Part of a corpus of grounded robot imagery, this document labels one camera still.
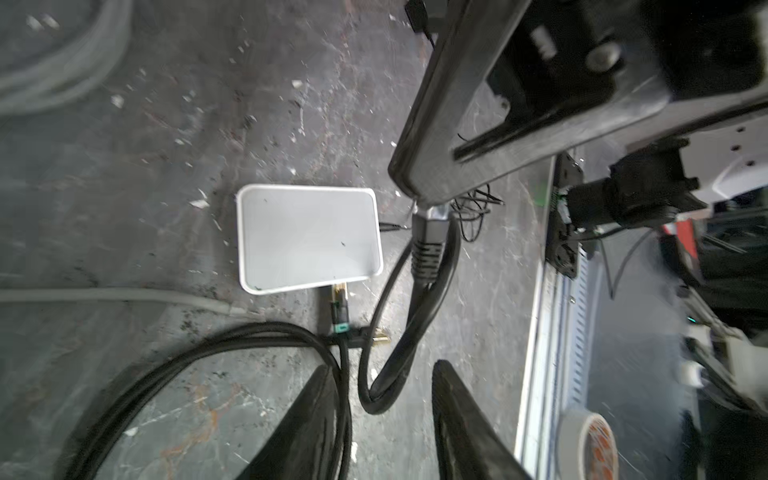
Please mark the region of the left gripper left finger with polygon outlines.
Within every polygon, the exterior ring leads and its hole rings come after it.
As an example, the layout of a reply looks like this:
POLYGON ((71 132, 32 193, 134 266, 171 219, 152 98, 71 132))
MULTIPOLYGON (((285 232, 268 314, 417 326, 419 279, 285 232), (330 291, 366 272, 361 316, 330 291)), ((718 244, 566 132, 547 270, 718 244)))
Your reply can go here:
POLYGON ((332 370, 321 365, 237 479, 325 479, 334 445, 335 407, 332 370))

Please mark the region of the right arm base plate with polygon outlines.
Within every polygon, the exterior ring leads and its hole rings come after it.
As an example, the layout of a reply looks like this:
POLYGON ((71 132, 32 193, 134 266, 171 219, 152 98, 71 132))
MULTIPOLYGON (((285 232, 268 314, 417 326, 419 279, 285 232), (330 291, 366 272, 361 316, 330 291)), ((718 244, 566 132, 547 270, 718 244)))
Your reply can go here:
POLYGON ((555 157, 549 202, 549 215, 545 245, 545 260, 558 273, 575 279, 578 276, 579 247, 570 238, 575 229, 571 225, 566 205, 566 194, 583 183, 583 171, 567 153, 555 157))

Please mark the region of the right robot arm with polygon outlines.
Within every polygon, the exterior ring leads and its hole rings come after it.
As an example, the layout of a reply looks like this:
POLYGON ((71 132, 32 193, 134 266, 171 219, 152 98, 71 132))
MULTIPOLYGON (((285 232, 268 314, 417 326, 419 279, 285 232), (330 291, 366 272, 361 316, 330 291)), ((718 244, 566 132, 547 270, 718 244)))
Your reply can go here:
POLYGON ((451 1, 389 173, 419 207, 641 126, 572 225, 654 226, 764 184, 763 1, 451 1))

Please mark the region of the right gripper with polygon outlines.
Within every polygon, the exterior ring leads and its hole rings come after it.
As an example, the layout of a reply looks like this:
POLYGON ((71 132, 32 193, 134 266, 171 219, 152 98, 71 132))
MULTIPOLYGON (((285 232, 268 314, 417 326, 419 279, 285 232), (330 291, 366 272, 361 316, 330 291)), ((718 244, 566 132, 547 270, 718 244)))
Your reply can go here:
POLYGON ((490 71, 485 144, 579 144, 767 76, 763 1, 533 1, 490 71))

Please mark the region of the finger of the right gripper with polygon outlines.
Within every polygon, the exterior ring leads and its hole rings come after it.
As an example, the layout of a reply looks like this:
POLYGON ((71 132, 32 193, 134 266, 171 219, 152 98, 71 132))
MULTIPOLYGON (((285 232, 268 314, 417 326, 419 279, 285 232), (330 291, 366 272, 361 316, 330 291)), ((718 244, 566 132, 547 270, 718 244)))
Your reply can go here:
POLYGON ((623 129, 672 98, 638 1, 586 1, 586 22, 619 43, 621 68, 608 99, 520 133, 498 126, 463 144, 460 123, 530 7, 527 1, 452 1, 389 175, 421 206, 456 196, 528 164, 623 129))

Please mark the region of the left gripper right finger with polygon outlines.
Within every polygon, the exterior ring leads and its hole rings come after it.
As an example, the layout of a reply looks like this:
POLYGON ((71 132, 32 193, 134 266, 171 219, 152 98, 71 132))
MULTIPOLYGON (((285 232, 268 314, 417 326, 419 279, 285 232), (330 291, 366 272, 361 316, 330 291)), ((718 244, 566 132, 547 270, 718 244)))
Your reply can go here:
POLYGON ((432 372, 434 436, 441 479, 528 479, 458 373, 446 360, 432 372))

